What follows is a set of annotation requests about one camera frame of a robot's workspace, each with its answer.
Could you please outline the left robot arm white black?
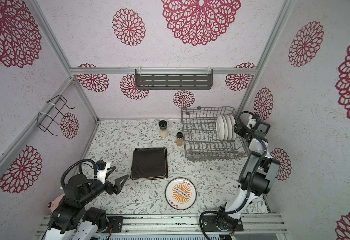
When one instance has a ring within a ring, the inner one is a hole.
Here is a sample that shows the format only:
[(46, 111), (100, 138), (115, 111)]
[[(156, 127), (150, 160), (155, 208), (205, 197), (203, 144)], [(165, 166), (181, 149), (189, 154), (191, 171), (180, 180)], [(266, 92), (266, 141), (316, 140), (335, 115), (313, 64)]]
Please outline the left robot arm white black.
[(112, 184), (79, 174), (65, 183), (70, 170), (72, 168), (65, 170), (61, 177), (64, 196), (53, 210), (44, 240), (89, 240), (96, 232), (113, 229), (105, 210), (95, 207), (86, 209), (86, 205), (104, 192), (119, 194), (129, 176), (117, 178)]

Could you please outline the white round plate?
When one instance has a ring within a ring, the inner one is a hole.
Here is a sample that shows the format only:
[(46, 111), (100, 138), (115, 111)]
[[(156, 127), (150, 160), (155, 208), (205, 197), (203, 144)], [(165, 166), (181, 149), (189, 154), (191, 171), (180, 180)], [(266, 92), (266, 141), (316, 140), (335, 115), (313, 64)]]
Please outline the white round plate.
[(222, 116), (224, 126), (224, 140), (228, 140), (228, 125), (225, 116)]
[(233, 115), (226, 115), (226, 121), (228, 125), (228, 140), (235, 140), (236, 139), (236, 133), (235, 133), (235, 118)]
[(166, 186), (167, 203), (175, 210), (183, 211), (191, 208), (196, 202), (197, 190), (186, 178), (175, 178)]
[(225, 138), (225, 125), (224, 125), (224, 119), (222, 116), (218, 116), (216, 120), (216, 132), (218, 138), (223, 141)]

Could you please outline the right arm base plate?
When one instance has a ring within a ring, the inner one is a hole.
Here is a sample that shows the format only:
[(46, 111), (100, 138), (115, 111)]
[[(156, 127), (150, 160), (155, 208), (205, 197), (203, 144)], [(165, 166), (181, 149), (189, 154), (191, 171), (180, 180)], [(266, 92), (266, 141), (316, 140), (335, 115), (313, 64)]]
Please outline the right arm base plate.
[(242, 232), (244, 230), (241, 219), (234, 219), (228, 215), (200, 216), (201, 228), (205, 232)]

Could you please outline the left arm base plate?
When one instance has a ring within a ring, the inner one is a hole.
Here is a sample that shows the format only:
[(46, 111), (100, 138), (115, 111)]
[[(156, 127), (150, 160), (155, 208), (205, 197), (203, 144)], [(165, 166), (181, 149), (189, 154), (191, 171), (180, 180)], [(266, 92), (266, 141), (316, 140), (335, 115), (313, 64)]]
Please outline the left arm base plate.
[(124, 217), (107, 216), (106, 228), (103, 233), (120, 233), (123, 227)]

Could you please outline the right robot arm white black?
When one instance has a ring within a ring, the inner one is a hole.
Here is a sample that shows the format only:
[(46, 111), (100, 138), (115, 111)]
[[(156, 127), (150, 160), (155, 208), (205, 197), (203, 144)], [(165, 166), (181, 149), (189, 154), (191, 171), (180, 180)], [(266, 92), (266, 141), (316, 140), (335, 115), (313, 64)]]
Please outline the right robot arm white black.
[(232, 219), (240, 219), (245, 209), (263, 194), (267, 194), (275, 181), (280, 164), (268, 150), (265, 139), (270, 125), (259, 120), (250, 120), (250, 154), (239, 176), (239, 191), (226, 203), (224, 211)]

